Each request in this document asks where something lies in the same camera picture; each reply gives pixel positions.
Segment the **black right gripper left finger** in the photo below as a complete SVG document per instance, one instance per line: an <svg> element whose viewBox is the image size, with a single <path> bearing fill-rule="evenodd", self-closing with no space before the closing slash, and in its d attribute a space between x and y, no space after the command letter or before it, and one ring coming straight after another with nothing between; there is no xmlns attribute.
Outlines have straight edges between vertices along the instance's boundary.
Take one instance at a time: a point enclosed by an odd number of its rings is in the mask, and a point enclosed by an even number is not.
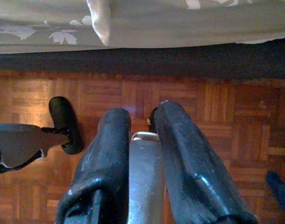
<svg viewBox="0 0 285 224"><path fill-rule="evenodd" d="M111 109L101 118L58 204L55 224L127 224L130 130L125 109Z"/></svg>

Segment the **beige floral bedspread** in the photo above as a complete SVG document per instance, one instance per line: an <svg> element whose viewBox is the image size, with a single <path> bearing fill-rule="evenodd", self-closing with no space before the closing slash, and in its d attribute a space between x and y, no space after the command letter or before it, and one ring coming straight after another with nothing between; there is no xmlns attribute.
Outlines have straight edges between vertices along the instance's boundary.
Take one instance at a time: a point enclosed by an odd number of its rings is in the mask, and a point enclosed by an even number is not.
<svg viewBox="0 0 285 224"><path fill-rule="evenodd" d="M0 0L0 54L281 38L285 0Z"/></svg>

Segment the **silver robot right leg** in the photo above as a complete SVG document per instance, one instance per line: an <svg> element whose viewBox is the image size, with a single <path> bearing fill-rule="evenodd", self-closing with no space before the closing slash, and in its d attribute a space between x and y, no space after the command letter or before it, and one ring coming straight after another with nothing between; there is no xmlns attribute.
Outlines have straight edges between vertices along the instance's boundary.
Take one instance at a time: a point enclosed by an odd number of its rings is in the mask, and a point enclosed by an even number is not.
<svg viewBox="0 0 285 224"><path fill-rule="evenodd" d="M147 118L149 130L135 132L131 138L127 224L164 224L166 184L156 110Z"/></svg>

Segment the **dark blue object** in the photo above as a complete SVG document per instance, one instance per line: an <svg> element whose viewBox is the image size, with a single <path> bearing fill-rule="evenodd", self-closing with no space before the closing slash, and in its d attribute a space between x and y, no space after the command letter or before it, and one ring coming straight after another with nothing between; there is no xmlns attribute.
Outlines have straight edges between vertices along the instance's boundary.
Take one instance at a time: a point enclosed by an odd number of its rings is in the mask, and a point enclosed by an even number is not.
<svg viewBox="0 0 285 224"><path fill-rule="evenodd" d="M277 172L268 171L266 173L266 182L275 196L280 208L285 211L285 183Z"/></svg>

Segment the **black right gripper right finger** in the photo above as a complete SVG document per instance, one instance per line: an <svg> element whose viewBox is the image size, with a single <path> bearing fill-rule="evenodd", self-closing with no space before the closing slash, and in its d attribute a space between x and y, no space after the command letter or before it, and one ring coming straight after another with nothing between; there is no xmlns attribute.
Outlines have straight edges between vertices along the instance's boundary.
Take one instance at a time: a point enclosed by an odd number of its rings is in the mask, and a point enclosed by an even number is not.
<svg viewBox="0 0 285 224"><path fill-rule="evenodd" d="M154 115L176 224L258 224L224 163L178 103Z"/></svg>

